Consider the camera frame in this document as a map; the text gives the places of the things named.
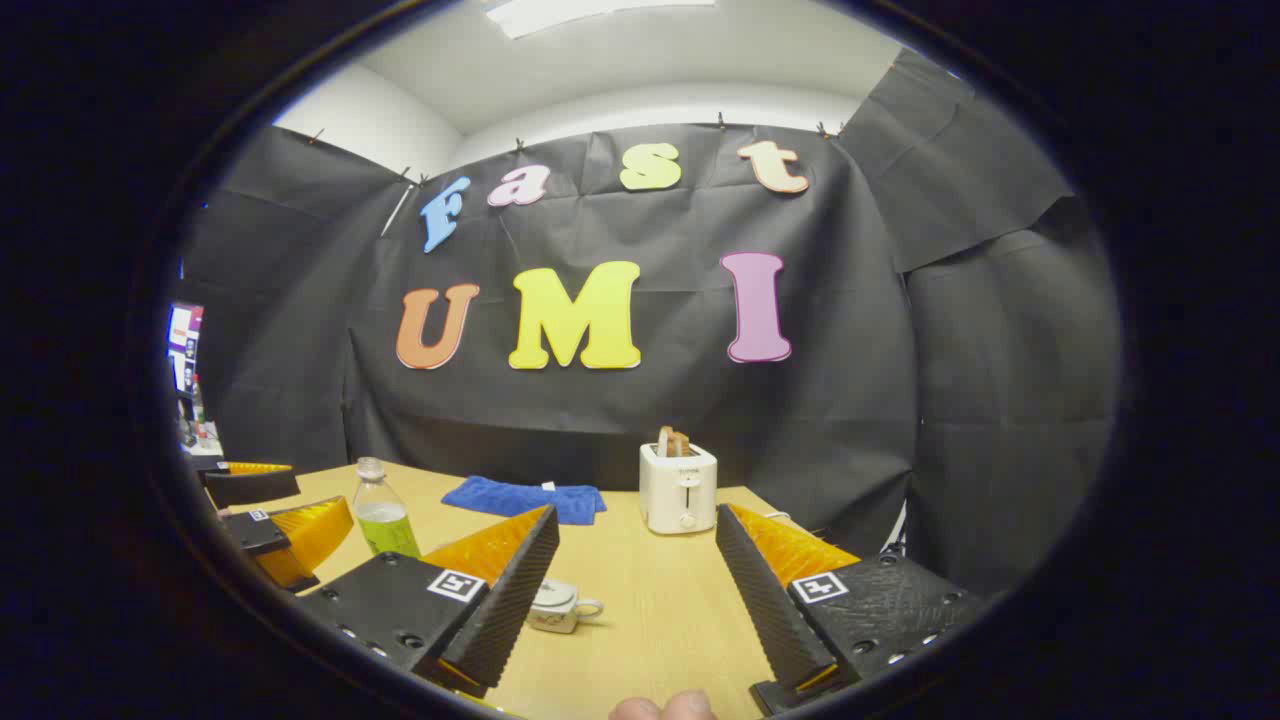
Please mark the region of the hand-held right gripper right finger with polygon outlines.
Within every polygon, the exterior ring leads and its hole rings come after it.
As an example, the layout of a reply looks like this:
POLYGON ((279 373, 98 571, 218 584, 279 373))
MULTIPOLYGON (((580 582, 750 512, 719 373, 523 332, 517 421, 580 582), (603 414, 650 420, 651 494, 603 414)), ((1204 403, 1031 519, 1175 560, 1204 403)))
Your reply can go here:
POLYGON ((765 716, 883 676, 986 607, 901 544, 860 559, 733 503, 717 511, 717 547, 772 671, 750 688, 765 716))

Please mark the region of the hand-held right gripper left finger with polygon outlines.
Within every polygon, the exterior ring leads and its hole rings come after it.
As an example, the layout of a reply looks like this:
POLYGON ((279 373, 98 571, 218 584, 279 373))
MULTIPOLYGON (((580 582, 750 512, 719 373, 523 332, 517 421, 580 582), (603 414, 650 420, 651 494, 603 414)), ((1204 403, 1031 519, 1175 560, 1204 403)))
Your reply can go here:
POLYGON ((500 683, 558 544, 557 509, 543 505, 421 557, 378 553, 300 606, 384 662, 480 700, 500 683))

